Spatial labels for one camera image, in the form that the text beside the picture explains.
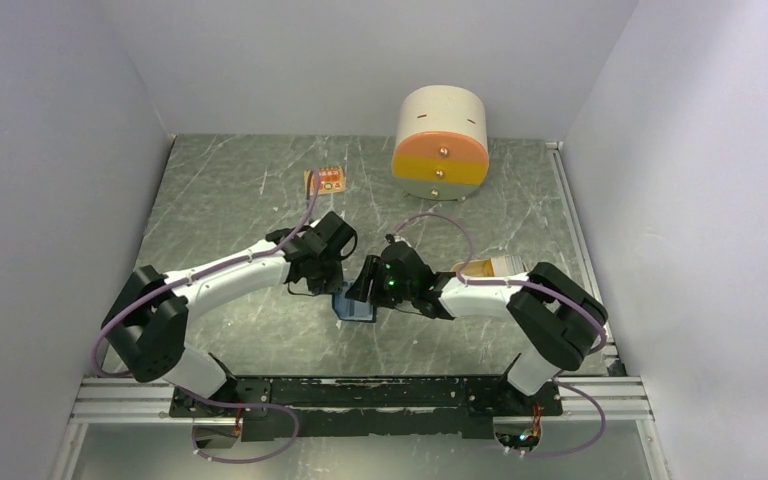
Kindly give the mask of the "blue card holder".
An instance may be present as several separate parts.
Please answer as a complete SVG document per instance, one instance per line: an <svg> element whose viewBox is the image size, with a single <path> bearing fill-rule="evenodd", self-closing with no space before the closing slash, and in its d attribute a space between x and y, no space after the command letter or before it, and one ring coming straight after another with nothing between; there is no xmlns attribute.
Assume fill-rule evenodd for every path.
<svg viewBox="0 0 768 480"><path fill-rule="evenodd" d="M355 323L375 323L377 308L369 303L352 300L346 297L351 287L349 281L344 281L340 289L332 294L332 310L339 321Z"/></svg>

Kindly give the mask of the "stack of credit cards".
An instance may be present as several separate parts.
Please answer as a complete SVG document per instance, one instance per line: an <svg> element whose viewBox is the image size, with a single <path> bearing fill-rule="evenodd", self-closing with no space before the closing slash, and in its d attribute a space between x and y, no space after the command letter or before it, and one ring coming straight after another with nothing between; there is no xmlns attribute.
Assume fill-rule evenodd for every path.
<svg viewBox="0 0 768 480"><path fill-rule="evenodd" d="M519 255L502 255L490 259L493 277L510 277L527 272L527 267Z"/></svg>

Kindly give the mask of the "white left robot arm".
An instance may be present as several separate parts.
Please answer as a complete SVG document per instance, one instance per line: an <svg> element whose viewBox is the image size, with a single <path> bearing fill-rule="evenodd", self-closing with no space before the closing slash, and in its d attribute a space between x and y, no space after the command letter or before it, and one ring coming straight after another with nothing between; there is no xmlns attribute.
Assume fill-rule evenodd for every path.
<svg viewBox="0 0 768 480"><path fill-rule="evenodd" d="M189 321L249 293L299 281L313 296L335 293L343 283L344 249L356 242L356 230L329 212L201 266L165 273L140 267L103 321L103 338L135 380L165 380L196 395L209 414L224 415L235 406L237 382L213 355L187 344Z"/></svg>

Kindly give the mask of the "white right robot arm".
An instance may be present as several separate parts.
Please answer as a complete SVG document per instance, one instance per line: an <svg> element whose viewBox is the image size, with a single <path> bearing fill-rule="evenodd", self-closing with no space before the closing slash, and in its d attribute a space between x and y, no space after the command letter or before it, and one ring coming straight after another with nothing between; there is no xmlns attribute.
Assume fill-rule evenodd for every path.
<svg viewBox="0 0 768 480"><path fill-rule="evenodd" d="M412 246L396 241L366 257L342 296L372 308L409 304L431 319L481 316L516 323L528 344L499 389L502 406L513 414L525 413L545 383L579 369L607 341L605 307L548 262L509 277L465 276L432 270Z"/></svg>

